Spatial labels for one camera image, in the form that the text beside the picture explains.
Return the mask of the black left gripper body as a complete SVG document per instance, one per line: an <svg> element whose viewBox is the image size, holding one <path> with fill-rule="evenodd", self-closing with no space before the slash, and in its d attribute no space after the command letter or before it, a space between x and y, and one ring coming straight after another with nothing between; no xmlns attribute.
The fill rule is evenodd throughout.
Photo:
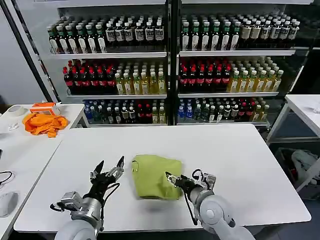
<svg viewBox="0 0 320 240"><path fill-rule="evenodd" d="M109 195L105 197L106 191L114 186L118 186L117 179L114 177L107 177L107 173L101 173L96 179L90 180L92 186L89 192L86 194L87 198L96 199L98 201L106 201L109 196L115 191L111 191Z"/></svg>

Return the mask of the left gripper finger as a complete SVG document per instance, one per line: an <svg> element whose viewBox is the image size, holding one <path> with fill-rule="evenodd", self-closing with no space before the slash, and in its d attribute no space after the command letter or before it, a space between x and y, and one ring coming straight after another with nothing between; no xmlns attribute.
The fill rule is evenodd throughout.
<svg viewBox="0 0 320 240"><path fill-rule="evenodd" d="M104 160L102 160L96 167L95 169L90 172L90 180L93 181L94 179L97 178L97 176L99 176L101 174L101 171L103 169L104 166Z"/></svg>
<svg viewBox="0 0 320 240"><path fill-rule="evenodd" d="M124 162L125 157L122 156L119 161L117 162L116 166L113 167L108 173L106 174L107 177L114 177L115 179L119 179L123 172L124 172Z"/></svg>

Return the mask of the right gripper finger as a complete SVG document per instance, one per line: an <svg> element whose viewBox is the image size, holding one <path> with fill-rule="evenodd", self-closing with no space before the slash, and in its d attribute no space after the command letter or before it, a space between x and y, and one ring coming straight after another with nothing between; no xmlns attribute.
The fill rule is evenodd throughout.
<svg viewBox="0 0 320 240"><path fill-rule="evenodd" d="M167 181L171 183L175 187L180 187L181 186L181 178L179 176L175 176L172 173L166 171L165 172Z"/></svg>

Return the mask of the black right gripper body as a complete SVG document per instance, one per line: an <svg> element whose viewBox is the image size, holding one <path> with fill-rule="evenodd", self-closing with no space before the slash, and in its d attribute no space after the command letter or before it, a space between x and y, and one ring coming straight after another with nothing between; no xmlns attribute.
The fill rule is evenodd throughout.
<svg viewBox="0 0 320 240"><path fill-rule="evenodd" d="M183 190L183 192L187 195L189 195L192 190L195 188L200 188L201 186L197 184L193 179L188 178L185 175L181 175L180 177L177 177L174 181L174 185L176 187L179 187Z"/></svg>

